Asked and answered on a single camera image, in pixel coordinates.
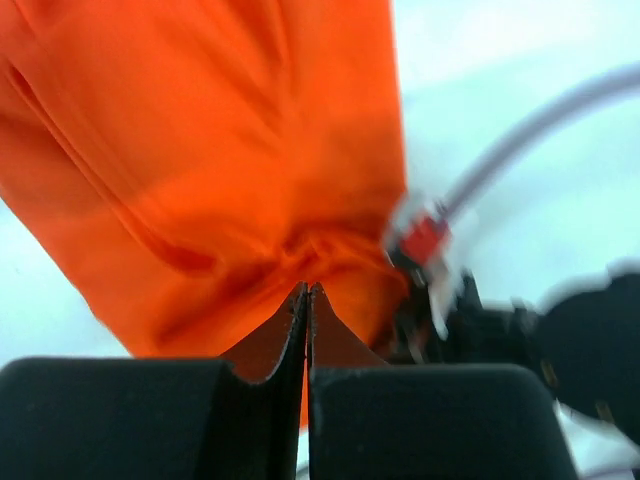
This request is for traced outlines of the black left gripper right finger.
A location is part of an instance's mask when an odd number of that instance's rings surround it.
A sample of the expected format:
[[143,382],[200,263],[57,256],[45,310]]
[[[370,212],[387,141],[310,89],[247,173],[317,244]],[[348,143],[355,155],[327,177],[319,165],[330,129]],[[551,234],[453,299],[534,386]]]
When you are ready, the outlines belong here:
[[308,309],[314,479],[574,479],[550,395],[503,364],[392,366],[320,285]]

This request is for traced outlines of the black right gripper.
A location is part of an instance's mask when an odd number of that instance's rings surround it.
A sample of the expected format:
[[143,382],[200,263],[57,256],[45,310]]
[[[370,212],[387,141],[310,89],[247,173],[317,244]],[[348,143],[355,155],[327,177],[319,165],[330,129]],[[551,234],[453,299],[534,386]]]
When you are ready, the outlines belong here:
[[409,293],[394,314],[384,359],[397,365],[536,365],[537,313],[522,305],[484,305],[474,276],[450,271],[444,255],[449,237],[449,226],[418,199],[402,201],[394,212],[385,250]]

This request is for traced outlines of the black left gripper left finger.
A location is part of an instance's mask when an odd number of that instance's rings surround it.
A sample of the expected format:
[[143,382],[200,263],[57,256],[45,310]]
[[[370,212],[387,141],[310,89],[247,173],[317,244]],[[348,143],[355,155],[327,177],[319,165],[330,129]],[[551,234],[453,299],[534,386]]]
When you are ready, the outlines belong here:
[[1,371],[5,479],[292,479],[306,288],[215,358],[30,357]]

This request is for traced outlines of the orange t shirt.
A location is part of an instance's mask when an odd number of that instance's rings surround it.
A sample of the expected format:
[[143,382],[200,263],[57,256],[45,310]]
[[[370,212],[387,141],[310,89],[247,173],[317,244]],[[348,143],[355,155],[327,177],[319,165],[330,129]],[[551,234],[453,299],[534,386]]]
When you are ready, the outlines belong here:
[[134,355],[219,355],[300,282],[374,344],[405,188],[386,1],[1,5],[2,199]]

